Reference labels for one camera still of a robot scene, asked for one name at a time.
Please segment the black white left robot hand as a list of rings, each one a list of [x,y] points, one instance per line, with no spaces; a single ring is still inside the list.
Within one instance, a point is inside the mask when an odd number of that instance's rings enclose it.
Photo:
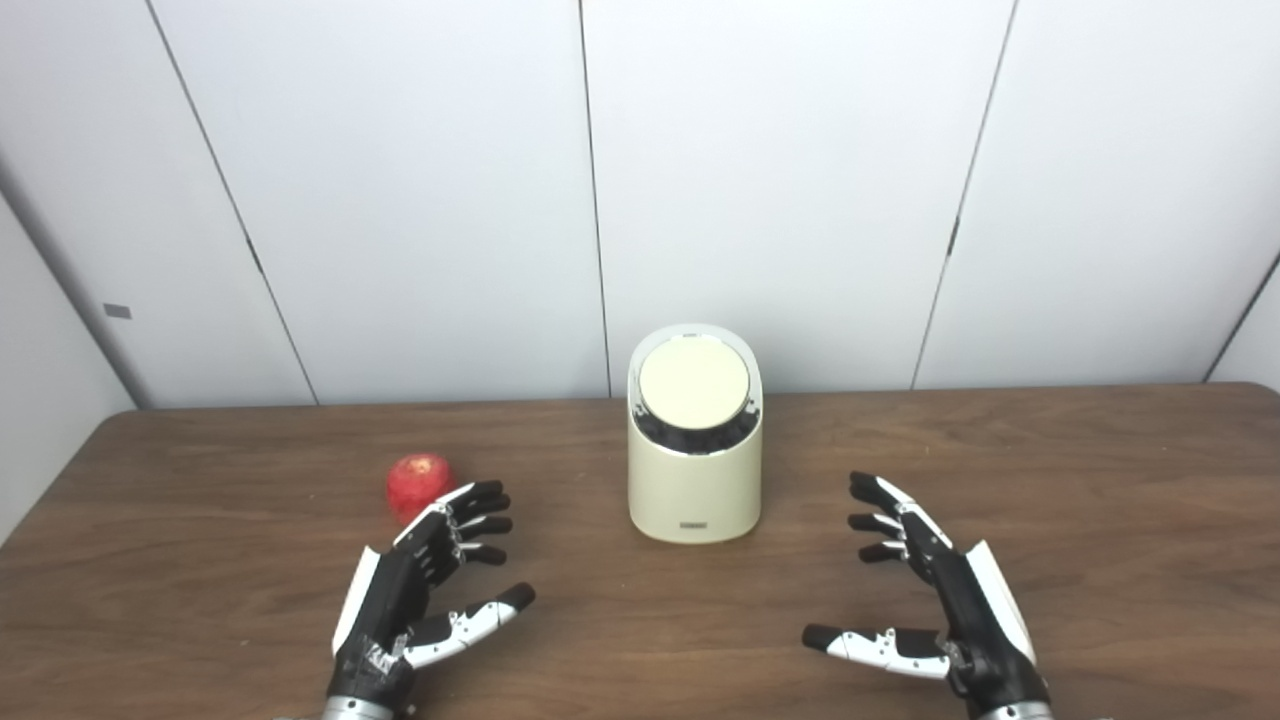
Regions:
[[[378,552],[365,547],[332,639],[324,719],[406,719],[426,667],[511,624],[536,598],[529,583],[465,609],[429,614],[431,594],[470,564],[500,566],[484,536],[512,530],[498,480],[475,482],[431,501]]]

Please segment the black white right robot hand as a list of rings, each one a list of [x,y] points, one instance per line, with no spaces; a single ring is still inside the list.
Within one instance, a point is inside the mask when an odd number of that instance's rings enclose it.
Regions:
[[[969,719],[1053,717],[1025,619],[989,544],[957,550],[910,495],[883,477],[854,471],[849,491],[874,509],[850,515],[849,525],[883,536],[860,548],[860,561],[906,564],[933,589],[947,625],[874,632],[809,624],[801,643],[886,673],[945,682]]]

